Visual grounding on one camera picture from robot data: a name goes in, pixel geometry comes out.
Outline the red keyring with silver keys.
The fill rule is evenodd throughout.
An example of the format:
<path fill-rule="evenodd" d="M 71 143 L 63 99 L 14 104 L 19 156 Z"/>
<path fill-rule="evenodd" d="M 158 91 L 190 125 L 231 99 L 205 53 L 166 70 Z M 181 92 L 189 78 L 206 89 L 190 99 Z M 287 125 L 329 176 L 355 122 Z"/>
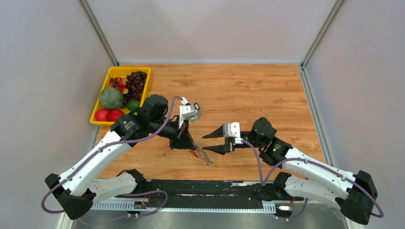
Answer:
<path fill-rule="evenodd" d="M 207 153 L 202 150 L 198 143 L 194 142 L 195 149 L 189 149 L 188 151 L 196 158 L 201 159 L 207 166 L 210 166 L 213 162 L 207 155 Z"/>

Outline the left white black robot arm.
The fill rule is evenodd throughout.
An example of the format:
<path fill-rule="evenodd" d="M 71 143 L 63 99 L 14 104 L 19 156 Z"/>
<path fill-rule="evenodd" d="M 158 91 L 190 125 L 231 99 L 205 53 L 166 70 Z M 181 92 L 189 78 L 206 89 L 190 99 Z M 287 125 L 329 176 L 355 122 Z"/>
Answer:
<path fill-rule="evenodd" d="M 78 163 L 57 175 L 50 174 L 45 183 L 62 212 L 72 219 L 85 215 L 91 207 L 116 196 L 139 198 L 146 194 L 146 179 L 135 169 L 110 179 L 98 179 L 115 159 L 137 143 L 154 136 L 169 140 L 170 149 L 195 150 L 189 132 L 189 120 L 201 114 L 197 103 L 180 98 L 179 114 L 172 115 L 174 102 L 161 95 L 147 97 L 141 107 L 121 116 L 103 139 Z"/>

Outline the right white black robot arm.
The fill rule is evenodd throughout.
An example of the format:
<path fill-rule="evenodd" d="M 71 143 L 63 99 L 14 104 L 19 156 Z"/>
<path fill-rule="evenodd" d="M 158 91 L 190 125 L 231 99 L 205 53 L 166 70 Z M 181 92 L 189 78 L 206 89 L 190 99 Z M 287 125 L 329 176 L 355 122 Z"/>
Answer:
<path fill-rule="evenodd" d="M 259 174 L 263 185 L 276 168 L 283 169 L 273 181 L 273 194 L 278 199 L 291 196 L 322 202 L 362 225 L 367 225 L 371 216 L 384 217 L 369 173 L 362 170 L 353 173 L 320 162 L 279 139 L 276 133 L 264 117 L 257 119 L 250 131 L 242 131 L 237 122 L 226 123 L 204 136 L 223 137 L 225 143 L 205 149 L 225 155 L 238 148 L 251 148 L 259 168 L 261 162 L 272 167 L 266 177 Z"/>

